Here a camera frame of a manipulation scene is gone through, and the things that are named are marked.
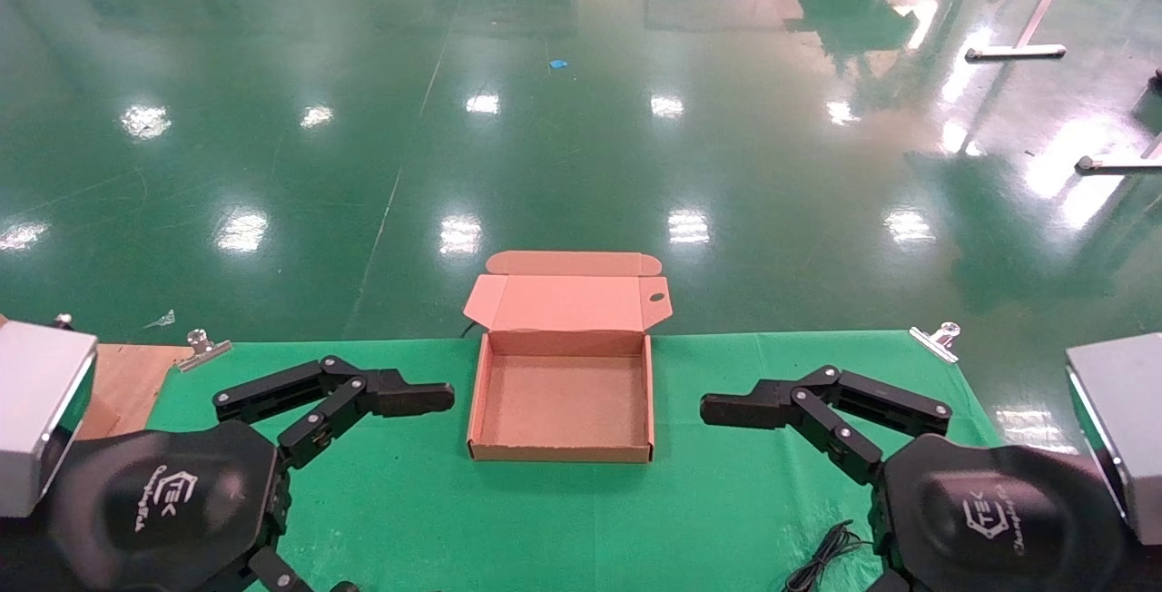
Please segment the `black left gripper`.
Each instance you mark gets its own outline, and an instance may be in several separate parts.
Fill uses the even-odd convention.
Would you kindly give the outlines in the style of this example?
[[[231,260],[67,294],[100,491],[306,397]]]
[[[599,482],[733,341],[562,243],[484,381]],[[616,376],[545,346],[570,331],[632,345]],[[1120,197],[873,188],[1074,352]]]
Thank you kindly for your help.
[[[278,448],[249,426],[303,406]],[[259,580],[267,591],[311,592],[277,554],[285,468],[307,468],[367,414],[419,418],[453,406],[447,381],[413,384],[399,370],[331,355],[220,390],[214,408],[227,422],[209,429],[84,440],[43,501],[41,589],[243,591]]]

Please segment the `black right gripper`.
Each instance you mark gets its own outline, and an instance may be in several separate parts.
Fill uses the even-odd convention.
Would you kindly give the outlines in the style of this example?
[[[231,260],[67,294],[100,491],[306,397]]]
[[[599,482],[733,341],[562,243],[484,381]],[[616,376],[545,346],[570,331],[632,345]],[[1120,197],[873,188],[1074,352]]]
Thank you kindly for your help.
[[[874,484],[867,592],[1134,591],[1136,538],[1092,459],[925,435]]]

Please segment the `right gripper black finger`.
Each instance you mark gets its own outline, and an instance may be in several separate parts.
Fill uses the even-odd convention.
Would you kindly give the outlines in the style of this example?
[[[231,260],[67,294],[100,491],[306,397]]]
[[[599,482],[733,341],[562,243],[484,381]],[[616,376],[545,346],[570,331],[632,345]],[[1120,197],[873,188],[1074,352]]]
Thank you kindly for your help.
[[[799,380],[758,380],[744,395],[708,393],[701,398],[705,425],[776,430],[792,428],[859,485],[874,483],[883,451],[842,414],[918,438],[944,436],[953,409],[888,381],[824,365]]]

